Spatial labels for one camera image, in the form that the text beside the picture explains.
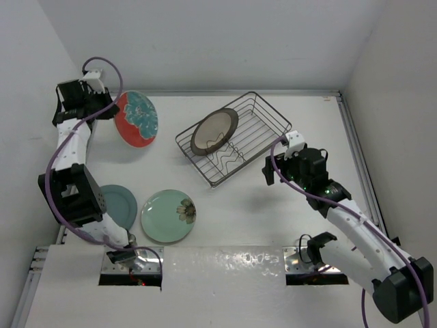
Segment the red plate blue flower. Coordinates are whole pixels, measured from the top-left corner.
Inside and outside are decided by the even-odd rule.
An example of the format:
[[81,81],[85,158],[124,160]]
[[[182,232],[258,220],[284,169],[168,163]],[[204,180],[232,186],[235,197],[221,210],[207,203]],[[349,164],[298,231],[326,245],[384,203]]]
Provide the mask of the red plate blue flower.
[[120,137],[134,148],[149,146],[158,133],[158,115],[152,101],[141,92],[127,91],[117,106],[114,123]]

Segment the light green flower plate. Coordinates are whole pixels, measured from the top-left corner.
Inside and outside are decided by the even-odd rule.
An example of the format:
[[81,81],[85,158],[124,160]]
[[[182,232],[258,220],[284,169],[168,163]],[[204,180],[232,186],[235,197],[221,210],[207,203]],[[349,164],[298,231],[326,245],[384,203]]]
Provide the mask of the light green flower plate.
[[197,218],[194,201],[185,193],[167,189],[153,194],[141,211],[146,236],[158,243],[175,243],[193,229]]

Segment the plain teal blue plate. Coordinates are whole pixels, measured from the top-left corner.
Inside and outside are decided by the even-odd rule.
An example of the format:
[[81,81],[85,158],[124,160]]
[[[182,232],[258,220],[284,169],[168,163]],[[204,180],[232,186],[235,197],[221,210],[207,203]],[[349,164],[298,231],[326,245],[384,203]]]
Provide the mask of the plain teal blue plate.
[[120,227],[130,230],[137,217],[137,201],[132,192],[118,184],[101,186],[107,213]]

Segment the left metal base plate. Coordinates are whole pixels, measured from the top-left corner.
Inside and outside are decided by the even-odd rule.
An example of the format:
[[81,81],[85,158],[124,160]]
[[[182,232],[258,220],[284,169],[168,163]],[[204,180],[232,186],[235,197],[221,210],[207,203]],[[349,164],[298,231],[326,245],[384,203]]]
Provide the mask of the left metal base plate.
[[163,263],[163,248],[152,247],[152,250],[157,252],[160,258],[146,249],[121,252],[105,247],[100,272],[109,275],[159,274],[161,272],[160,264]]

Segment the black wire dish rack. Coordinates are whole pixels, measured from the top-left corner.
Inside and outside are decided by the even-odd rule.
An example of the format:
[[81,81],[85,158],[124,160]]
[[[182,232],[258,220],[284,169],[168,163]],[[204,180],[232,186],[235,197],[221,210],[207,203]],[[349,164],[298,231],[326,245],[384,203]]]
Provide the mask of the black wire dish rack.
[[238,114],[233,135],[210,154],[191,148],[201,122],[177,134],[179,149],[211,187],[217,187],[268,151],[273,141],[292,129],[292,123],[257,92],[247,92],[222,107]]

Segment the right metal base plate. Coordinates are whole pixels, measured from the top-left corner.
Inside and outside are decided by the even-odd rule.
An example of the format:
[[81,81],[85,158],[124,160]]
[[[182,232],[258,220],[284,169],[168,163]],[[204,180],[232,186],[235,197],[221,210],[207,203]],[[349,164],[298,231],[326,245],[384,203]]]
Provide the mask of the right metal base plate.
[[291,246],[283,248],[283,259],[285,265],[285,272],[287,274],[310,274],[323,273],[335,274],[341,271],[333,266],[327,264],[313,264],[310,262],[310,257],[307,254],[306,246]]

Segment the cream plate brown rim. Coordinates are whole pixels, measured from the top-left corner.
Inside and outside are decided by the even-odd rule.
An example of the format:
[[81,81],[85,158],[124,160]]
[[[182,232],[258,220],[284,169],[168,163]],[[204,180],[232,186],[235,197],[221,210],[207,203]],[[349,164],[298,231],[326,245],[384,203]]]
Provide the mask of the cream plate brown rim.
[[191,150],[197,156],[206,156],[226,144],[238,127],[239,117],[234,109],[222,108],[207,115],[191,137]]

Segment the metal base plate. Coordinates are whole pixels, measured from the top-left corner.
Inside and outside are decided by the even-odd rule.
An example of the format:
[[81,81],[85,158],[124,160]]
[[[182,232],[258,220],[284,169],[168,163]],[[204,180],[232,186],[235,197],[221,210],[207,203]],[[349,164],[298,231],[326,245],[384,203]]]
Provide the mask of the metal base plate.
[[341,271],[333,266],[327,264],[313,264],[310,262],[310,257],[307,254],[306,246],[291,246],[283,248],[283,259],[285,265],[285,272],[287,274],[310,274],[323,273],[335,274]]
[[109,275],[159,274],[161,272],[160,264],[163,263],[163,248],[152,247],[152,250],[157,252],[160,258],[146,249],[121,252],[105,247],[100,272]]

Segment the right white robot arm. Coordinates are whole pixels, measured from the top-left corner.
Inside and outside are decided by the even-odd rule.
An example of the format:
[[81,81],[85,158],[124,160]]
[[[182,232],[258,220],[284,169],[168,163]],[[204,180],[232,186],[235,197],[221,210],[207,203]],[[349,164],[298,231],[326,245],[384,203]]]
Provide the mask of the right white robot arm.
[[262,173],[268,185],[274,178],[305,195],[310,207],[347,237],[323,232],[310,238],[302,249],[313,268],[330,265],[347,275],[371,295],[388,321],[400,323],[422,311],[423,326],[430,327],[429,304],[434,299],[434,268],[424,257],[414,258],[369,220],[338,182],[329,178],[327,156],[315,148],[303,147],[266,157]]

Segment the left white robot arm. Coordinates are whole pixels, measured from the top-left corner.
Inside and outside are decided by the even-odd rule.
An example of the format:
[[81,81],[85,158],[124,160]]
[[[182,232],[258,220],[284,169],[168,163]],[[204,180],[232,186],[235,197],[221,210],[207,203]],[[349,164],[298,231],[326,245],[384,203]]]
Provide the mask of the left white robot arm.
[[109,247],[113,264],[132,265],[137,257],[134,236],[107,212],[99,184],[86,166],[87,149],[95,120],[108,120],[119,109],[107,88],[98,89],[85,79],[57,85],[53,125],[57,149],[38,185],[55,216],[79,238]]

